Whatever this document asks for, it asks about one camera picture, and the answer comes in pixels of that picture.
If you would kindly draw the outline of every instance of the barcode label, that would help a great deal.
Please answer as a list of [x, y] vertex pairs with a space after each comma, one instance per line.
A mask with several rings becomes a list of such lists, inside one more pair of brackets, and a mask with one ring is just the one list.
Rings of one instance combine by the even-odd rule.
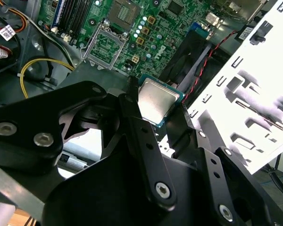
[[0, 49], [0, 59], [8, 58], [8, 52], [4, 49]]
[[10, 26], [7, 25], [6, 27], [3, 27], [0, 30], [0, 35], [6, 40], [10, 40], [14, 35], [16, 34], [16, 32], [14, 31], [14, 29]]
[[246, 37], [251, 33], [252, 30], [253, 30], [252, 27], [245, 28], [242, 34], [239, 36], [239, 39], [245, 40]]

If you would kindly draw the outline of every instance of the green circuit board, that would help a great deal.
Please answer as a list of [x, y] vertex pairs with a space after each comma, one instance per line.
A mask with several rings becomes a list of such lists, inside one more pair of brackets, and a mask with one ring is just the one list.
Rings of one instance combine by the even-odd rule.
[[[38, 18], [43, 22], [42, 26], [53, 27], [60, 1], [69, 0], [42, 1]], [[210, 2], [208, 0], [90, 0], [90, 4], [85, 7], [86, 16], [79, 34], [71, 44], [78, 48], [86, 46], [98, 23], [109, 19], [112, 32], [129, 33], [113, 69], [137, 77], [143, 73], [158, 77], [182, 43], [191, 24], [204, 21], [210, 11]], [[91, 54], [110, 63], [120, 47], [119, 44], [102, 34], [96, 39]]]

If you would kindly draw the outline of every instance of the silver screw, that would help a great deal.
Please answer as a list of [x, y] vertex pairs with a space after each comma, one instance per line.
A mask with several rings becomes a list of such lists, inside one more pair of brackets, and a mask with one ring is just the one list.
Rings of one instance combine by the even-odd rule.
[[221, 215], [228, 221], [228, 222], [232, 222], [233, 221], [233, 215], [231, 213], [231, 211], [224, 205], [220, 205], [219, 206], [219, 211], [221, 213]]
[[53, 144], [53, 137], [50, 133], [38, 133], [33, 141], [39, 147], [49, 147]]
[[203, 138], [206, 138], [206, 137], [207, 137], [207, 136], [206, 136], [203, 132], [201, 132], [201, 131], [199, 131], [198, 133], [199, 133], [199, 135], [202, 136]]
[[17, 132], [17, 127], [10, 122], [0, 123], [0, 135], [1, 136], [11, 136]]
[[128, 37], [128, 35], [129, 35], [128, 32], [124, 32], [124, 33], [123, 33], [123, 36], [124, 36], [124, 37]]
[[163, 199], [167, 199], [170, 197], [170, 189], [164, 183], [158, 182], [155, 185], [156, 192], [162, 197]]
[[226, 148], [225, 148], [225, 153], [227, 153], [229, 156], [232, 155], [232, 153], [230, 152], [230, 150], [228, 150], [228, 149], [226, 149]]
[[105, 20], [104, 20], [104, 25], [109, 26], [109, 24], [110, 24], [110, 21], [107, 20], [107, 19], [105, 19]]

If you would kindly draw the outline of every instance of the computer motherboard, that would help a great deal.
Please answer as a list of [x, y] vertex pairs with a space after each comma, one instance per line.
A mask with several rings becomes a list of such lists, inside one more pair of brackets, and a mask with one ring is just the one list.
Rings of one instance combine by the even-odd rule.
[[42, 0], [39, 25], [101, 68], [158, 77], [211, 10], [207, 0]]

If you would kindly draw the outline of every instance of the wooden surface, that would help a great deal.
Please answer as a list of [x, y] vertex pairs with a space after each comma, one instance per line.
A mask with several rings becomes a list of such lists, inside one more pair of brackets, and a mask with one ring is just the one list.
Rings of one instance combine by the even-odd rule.
[[29, 214], [23, 210], [17, 209], [8, 223], [8, 226], [24, 226], [26, 221], [29, 218]]

